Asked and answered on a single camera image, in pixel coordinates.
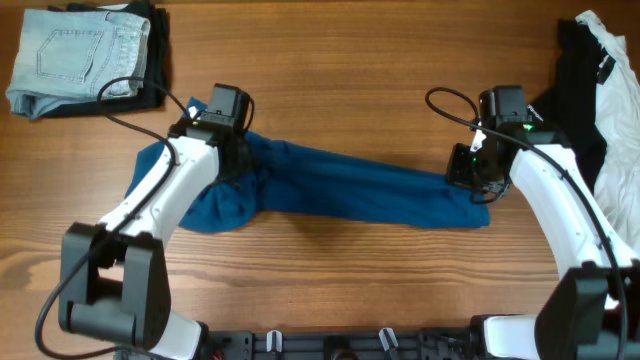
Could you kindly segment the blue t-shirt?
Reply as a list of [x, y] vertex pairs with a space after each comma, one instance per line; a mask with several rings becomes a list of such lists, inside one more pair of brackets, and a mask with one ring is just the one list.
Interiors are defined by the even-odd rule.
[[[191, 99], [181, 118], [207, 105]], [[178, 227], [230, 231], [263, 211], [427, 229], [480, 228], [490, 222], [486, 206], [471, 204], [468, 191], [449, 185], [440, 174], [269, 140], [249, 130], [247, 138], [254, 169], [206, 188]], [[160, 157], [161, 140], [139, 152], [125, 198]]]

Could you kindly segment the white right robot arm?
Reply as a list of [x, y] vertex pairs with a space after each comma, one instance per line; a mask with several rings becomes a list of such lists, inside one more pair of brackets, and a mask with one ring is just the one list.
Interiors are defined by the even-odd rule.
[[519, 86], [484, 91], [471, 105], [469, 145], [454, 146], [447, 180], [475, 204], [515, 187], [552, 250], [560, 277], [536, 315], [474, 319], [475, 351], [510, 359], [636, 359], [639, 256], [609, 224], [558, 127], [528, 113]]

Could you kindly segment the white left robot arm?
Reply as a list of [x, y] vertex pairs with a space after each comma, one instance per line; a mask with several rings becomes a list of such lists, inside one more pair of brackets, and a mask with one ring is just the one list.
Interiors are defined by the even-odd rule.
[[208, 328], [171, 309], [168, 240], [208, 187], [252, 166], [244, 138], [254, 101], [217, 84], [206, 109], [185, 113], [161, 142], [149, 172], [95, 225], [74, 223], [61, 248], [60, 282], [50, 304], [62, 331], [156, 359], [195, 359]]

